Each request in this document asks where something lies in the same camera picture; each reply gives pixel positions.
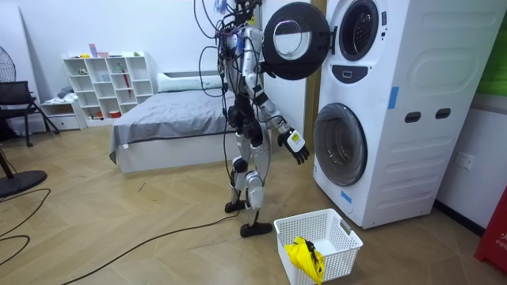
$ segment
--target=plastic basket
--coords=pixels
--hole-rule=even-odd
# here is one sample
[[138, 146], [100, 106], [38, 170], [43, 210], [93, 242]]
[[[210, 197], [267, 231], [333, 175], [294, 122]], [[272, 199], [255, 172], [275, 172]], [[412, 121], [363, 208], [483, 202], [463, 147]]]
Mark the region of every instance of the plastic basket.
[[281, 218], [274, 223], [278, 254], [291, 285], [314, 284], [310, 277], [292, 265], [285, 252], [284, 245], [293, 243], [295, 237], [300, 236], [313, 242], [315, 248], [323, 255], [324, 277], [322, 281], [350, 274], [357, 252], [363, 246], [363, 242], [357, 237], [357, 234], [333, 209]]

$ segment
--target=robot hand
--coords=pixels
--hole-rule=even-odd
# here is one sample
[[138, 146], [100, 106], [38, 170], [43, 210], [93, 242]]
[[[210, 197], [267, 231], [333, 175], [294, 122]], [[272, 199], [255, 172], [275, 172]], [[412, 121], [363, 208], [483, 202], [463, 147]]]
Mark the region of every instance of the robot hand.
[[287, 132], [278, 135], [278, 146], [282, 144], [291, 152], [298, 165], [304, 163], [310, 155], [303, 137], [292, 127]]

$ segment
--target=yellow towel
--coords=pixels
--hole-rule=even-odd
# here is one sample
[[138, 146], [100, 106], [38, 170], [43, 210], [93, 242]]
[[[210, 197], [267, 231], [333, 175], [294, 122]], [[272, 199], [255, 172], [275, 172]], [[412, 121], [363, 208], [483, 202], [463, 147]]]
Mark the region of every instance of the yellow towel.
[[302, 237], [295, 237], [294, 244], [285, 245], [285, 252], [291, 263], [305, 272], [318, 285], [324, 276], [324, 257], [313, 244]]

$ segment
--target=white cabinet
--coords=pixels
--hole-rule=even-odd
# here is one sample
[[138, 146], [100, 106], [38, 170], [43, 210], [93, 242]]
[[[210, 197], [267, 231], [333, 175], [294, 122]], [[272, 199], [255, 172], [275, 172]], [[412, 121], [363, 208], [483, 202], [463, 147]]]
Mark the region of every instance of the white cabinet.
[[[125, 114], [155, 91], [148, 55], [63, 59], [88, 127], [112, 124], [110, 112]], [[102, 120], [94, 119], [99, 115]]]

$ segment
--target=power cord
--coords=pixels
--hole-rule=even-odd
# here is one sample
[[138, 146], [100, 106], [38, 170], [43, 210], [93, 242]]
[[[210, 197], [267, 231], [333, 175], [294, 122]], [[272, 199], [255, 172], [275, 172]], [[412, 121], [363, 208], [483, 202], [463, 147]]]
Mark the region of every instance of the power cord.
[[[19, 228], [20, 226], [22, 226], [25, 222], [27, 222], [31, 217], [34, 216], [35, 213], [38, 212], [38, 210], [42, 207], [42, 205], [44, 204], [44, 201], [46, 201], [47, 197], [49, 196], [49, 194], [51, 193], [51, 189], [50, 188], [42, 188], [42, 189], [37, 189], [37, 190], [33, 190], [33, 191], [30, 191], [30, 192], [25, 192], [23, 194], [20, 194], [18, 196], [14, 196], [14, 197], [10, 197], [10, 198], [7, 198], [7, 199], [3, 199], [0, 201], [0, 203], [5, 203], [7, 201], [10, 201], [10, 200], [13, 200], [13, 199], [16, 199], [16, 198], [19, 198], [21, 196], [25, 196], [25, 195], [28, 195], [28, 194], [32, 194], [34, 192], [40, 192], [40, 191], [48, 191], [48, 193], [46, 194], [46, 196], [40, 201], [40, 204], [39, 206], [35, 209], [34, 212], [32, 212], [32, 214], [30, 216], [28, 216], [28, 218], [24, 219], [23, 222], [20, 222], [19, 224], [17, 224], [17, 226], [15, 226], [14, 228], [10, 229], [10, 230], [7, 230], [5, 233], [3, 234], [0, 234], [0, 238], [1, 237], [4, 237], [6, 236], [7, 234], [11, 233], [12, 231], [14, 231], [15, 229]], [[20, 234], [20, 235], [15, 235], [15, 236], [11, 236], [11, 237], [4, 237], [2, 239], [0, 239], [0, 242], [2, 241], [7, 241], [9, 239], [14, 239], [14, 238], [24, 238], [26, 239], [26, 243], [23, 245], [23, 247], [21, 247], [20, 250], [18, 250], [15, 254], [13, 254], [11, 257], [7, 258], [6, 260], [2, 261], [0, 263], [0, 266], [2, 266], [3, 264], [5, 264], [6, 262], [8, 262], [9, 260], [12, 260], [15, 256], [17, 256], [21, 251], [23, 251], [23, 249], [26, 248], [26, 246], [29, 244], [30, 242], [30, 236], [26, 235], [26, 234]]]
[[163, 238], [163, 237], [166, 237], [166, 236], [168, 236], [168, 235], [170, 235], [170, 234], [180, 233], [180, 232], [183, 232], [183, 231], [186, 231], [186, 230], [195, 230], [195, 229], [200, 229], [200, 228], [204, 228], [204, 227], [207, 227], [207, 226], [213, 226], [213, 225], [216, 225], [217, 223], [222, 222], [222, 221], [224, 221], [224, 220], [226, 220], [226, 219], [232, 219], [232, 218], [235, 218], [235, 217], [237, 217], [238, 215], [239, 215], [239, 211], [238, 211], [238, 212], [236, 212], [236, 215], [232, 215], [232, 216], [229, 216], [229, 217], [221, 218], [220, 220], [215, 221], [215, 222], [210, 222], [210, 223], [207, 223], [207, 224], [204, 224], [204, 225], [201, 225], [201, 226], [191, 226], [191, 227], [184, 228], [184, 229], [173, 230], [173, 231], [171, 231], [171, 232], [169, 232], [169, 233], [160, 234], [160, 235], [158, 235], [158, 236], [156, 236], [156, 237], [152, 237], [152, 238], [147, 239], [146, 241], [143, 241], [143, 242], [141, 242], [140, 244], [138, 244], [138, 245], [134, 246], [133, 248], [129, 249], [128, 251], [126, 251], [126, 252], [124, 252], [124, 253], [120, 254], [119, 256], [115, 257], [113, 260], [111, 260], [111, 261], [109, 261], [108, 263], [106, 263], [106, 264], [104, 264], [104, 265], [100, 266], [99, 268], [97, 268], [97, 269], [95, 269], [95, 270], [93, 270], [93, 271], [91, 271], [91, 272], [89, 272], [89, 273], [86, 273], [85, 275], [83, 275], [83, 276], [81, 276], [81, 277], [78, 277], [78, 278], [73, 279], [73, 280], [71, 280], [71, 281], [67, 281], [67, 282], [63, 283], [62, 285], [71, 284], [71, 283], [74, 283], [74, 282], [76, 282], [76, 281], [79, 281], [79, 280], [81, 280], [81, 279], [83, 279], [83, 278], [86, 278], [86, 277], [88, 277], [88, 276], [91, 276], [92, 274], [94, 274], [94, 273], [96, 273], [96, 272], [100, 271], [101, 269], [105, 268], [106, 266], [110, 265], [111, 263], [113, 263], [113, 262], [115, 262], [115, 261], [119, 260], [121, 257], [124, 257], [125, 255], [129, 254], [129, 253], [130, 253], [131, 251], [133, 251], [134, 249], [137, 249], [137, 248], [139, 248], [140, 246], [143, 246], [143, 245], [145, 245], [146, 243], [148, 243], [148, 242], [150, 242], [150, 241], [154, 241], [154, 240], [156, 240], [156, 239], [158, 239], [158, 238]]

